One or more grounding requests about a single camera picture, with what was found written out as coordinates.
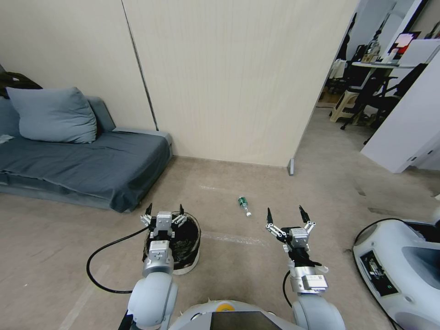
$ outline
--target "computer monitor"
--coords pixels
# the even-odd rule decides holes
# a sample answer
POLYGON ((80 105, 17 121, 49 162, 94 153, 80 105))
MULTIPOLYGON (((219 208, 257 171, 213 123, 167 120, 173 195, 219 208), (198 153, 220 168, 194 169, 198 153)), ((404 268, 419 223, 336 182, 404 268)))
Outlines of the computer monitor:
POLYGON ((394 48, 397 48, 397 56, 401 57, 407 50, 411 41, 416 39, 419 34, 420 32, 407 32, 399 34, 388 53, 390 53, 394 48))

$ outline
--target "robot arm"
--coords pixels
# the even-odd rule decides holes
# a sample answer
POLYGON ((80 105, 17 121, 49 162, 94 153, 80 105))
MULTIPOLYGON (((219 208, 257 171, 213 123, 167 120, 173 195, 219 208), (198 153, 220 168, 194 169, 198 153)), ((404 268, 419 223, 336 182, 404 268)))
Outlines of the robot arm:
POLYGON ((152 205, 141 221, 150 229, 150 246, 144 261, 142 276, 130 296, 126 316, 132 317, 134 328, 145 330, 168 329, 177 297, 177 284, 173 282, 174 260, 170 249, 173 229, 187 220, 182 206, 173 219, 171 212, 151 216, 152 205))
POLYGON ((282 242, 290 261, 290 284, 298 295, 292 304, 296 324, 307 330, 345 330, 344 321, 337 308, 320 296, 328 288, 323 274, 328 268, 310 260, 308 255, 308 237, 316 223, 310 221, 306 211, 299 207, 305 226, 278 228, 274 225, 270 209, 267 209, 266 229, 282 242))

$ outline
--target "gray sofa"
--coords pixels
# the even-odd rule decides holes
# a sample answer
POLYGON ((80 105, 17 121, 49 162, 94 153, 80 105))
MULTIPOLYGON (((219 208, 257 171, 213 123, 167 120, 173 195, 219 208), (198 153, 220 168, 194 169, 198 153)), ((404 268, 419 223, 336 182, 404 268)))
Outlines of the gray sofa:
MULTIPOLYGON (((0 113, 6 112, 10 101, 0 99, 0 113)), ((0 193, 117 212, 139 205, 172 157, 171 137, 117 128, 100 98, 87 100, 97 119, 96 141, 39 142, 16 134, 0 144, 0 193)))

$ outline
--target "black garbage bag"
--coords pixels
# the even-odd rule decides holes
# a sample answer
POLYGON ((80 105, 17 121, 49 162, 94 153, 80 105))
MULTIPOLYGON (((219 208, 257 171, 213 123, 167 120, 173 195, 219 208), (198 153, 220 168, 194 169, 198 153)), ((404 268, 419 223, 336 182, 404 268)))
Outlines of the black garbage bag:
MULTIPOLYGON (((173 212, 173 219, 178 215, 178 211, 173 212)), ((142 261, 147 258, 151 242, 150 231, 146 233, 142 261)), ((191 266, 197 256, 201 236, 197 219, 187 213, 187 221, 175 229, 174 234, 174 238, 170 240, 170 248, 173 252, 174 270, 180 270, 191 266)))

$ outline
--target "office chair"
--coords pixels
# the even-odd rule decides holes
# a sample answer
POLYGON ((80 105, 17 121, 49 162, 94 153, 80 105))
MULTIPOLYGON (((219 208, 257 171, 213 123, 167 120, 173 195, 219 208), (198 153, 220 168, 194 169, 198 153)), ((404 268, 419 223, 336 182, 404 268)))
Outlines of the office chair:
MULTIPOLYGON (((410 87, 414 84, 414 82, 427 66, 427 63, 418 64, 400 81, 400 83, 391 88, 387 88, 388 83, 391 79, 395 77, 371 78, 365 84, 365 88, 356 99, 356 103, 359 102, 359 104, 355 104, 355 106, 353 107, 355 109, 355 114, 353 115, 353 117, 361 112, 367 105, 377 108, 378 111, 376 114, 376 118, 374 122, 370 125, 372 128, 377 130, 381 125, 381 121, 383 122, 383 119, 385 119, 393 111, 401 98, 406 94, 406 92, 410 89, 410 87), (372 96, 380 88, 380 86, 382 86, 382 92, 378 95, 372 96), (396 89, 396 92, 392 96, 385 96, 389 91, 392 91, 393 89, 396 89)), ((347 120, 347 122, 341 126, 341 129, 344 130, 345 126, 351 123, 351 121, 352 119, 347 120)))

